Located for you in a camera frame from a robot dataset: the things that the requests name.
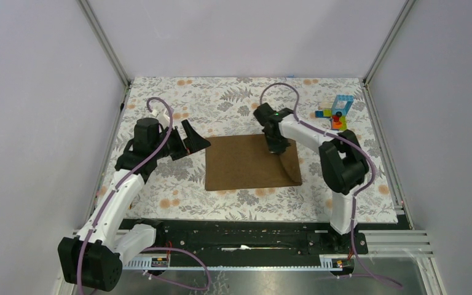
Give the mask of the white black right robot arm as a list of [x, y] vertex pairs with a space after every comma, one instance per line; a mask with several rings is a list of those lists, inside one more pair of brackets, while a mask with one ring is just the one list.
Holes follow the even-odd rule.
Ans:
[[356, 136], [350, 130], [333, 134], [297, 120], [294, 111], [284, 108], [274, 111], [264, 103], [253, 112], [262, 126], [270, 153], [281, 155], [290, 146], [290, 140], [318, 154], [323, 179], [332, 191], [330, 226], [334, 232], [328, 236], [328, 245], [336, 253], [343, 253], [352, 245], [349, 234], [356, 226], [356, 202], [350, 191], [363, 184], [369, 165]]

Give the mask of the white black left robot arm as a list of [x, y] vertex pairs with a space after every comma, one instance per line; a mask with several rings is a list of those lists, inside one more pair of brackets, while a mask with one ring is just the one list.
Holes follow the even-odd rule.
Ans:
[[63, 278], [80, 288], [111, 291], [123, 267], [148, 249], [157, 253], [168, 245], [161, 221], [145, 219], [121, 238], [117, 237], [124, 215], [146, 185], [158, 161], [182, 159], [210, 147], [188, 120], [181, 122], [186, 138], [176, 127], [164, 127], [158, 119], [136, 121], [134, 136], [117, 159], [115, 172], [104, 198], [75, 237], [64, 237], [58, 245]]

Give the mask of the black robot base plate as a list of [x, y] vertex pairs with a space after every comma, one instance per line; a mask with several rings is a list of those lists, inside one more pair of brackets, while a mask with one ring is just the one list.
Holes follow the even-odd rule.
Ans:
[[399, 216], [396, 224], [359, 223], [353, 235], [335, 233], [327, 222], [193, 221], [124, 219], [119, 229], [150, 224], [157, 229], [156, 246], [170, 246], [196, 255], [208, 267], [315, 266], [321, 254], [347, 257], [355, 242], [360, 254], [372, 246], [366, 230], [408, 230]]

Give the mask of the colourful toy block structure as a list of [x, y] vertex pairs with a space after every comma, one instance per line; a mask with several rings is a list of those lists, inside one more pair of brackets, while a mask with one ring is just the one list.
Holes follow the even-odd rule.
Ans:
[[347, 129], [347, 114], [354, 100], [353, 95], [337, 94], [332, 104], [323, 103], [314, 115], [316, 118], [328, 119], [331, 130], [344, 131]]

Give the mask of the brown cloth napkin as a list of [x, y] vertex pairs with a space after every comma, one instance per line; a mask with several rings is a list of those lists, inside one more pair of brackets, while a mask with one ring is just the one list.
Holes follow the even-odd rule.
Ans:
[[205, 153], [205, 189], [226, 191], [293, 187], [302, 184], [297, 146], [289, 140], [280, 155], [269, 152], [261, 135], [234, 135], [208, 138]]

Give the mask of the floral patterned table mat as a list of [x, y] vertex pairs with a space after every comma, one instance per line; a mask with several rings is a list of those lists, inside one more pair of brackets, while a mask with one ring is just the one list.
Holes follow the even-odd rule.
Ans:
[[[329, 122], [315, 117], [315, 111], [330, 107], [337, 95], [354, 98], [347, 127], [357, 135], [377, 169], [374, 183], [358, 195], [356, 219], [360, 223], [395, 223], [397, 215], [379, 142], [360, 82], [352, 78], [137, 77], [124, 107], [98, 196], [106, 195], [116, 160], [133, 137], [136, 121], [149, 117], [150, 97], [157, 97], [151, 104], [153, 108], [161, 108], [163, 103], [173, 108], [176, 126], [188, 120], [200, 135], [209, 138], [259, 134], [261, 126], [253, 111], [260, 102], [267, 102], [274, 109], [296, 108], [301, 120], [327, 129]], [[126, 216], [325, 222], [332, 212], [332, 199], [322, 178], [319, 158], [303, 146], [297, 151], [302, 184], [281, 188], [208, 192], [204, 152], [177, 161], [162, 159], [144, 189], [133, 199]]]

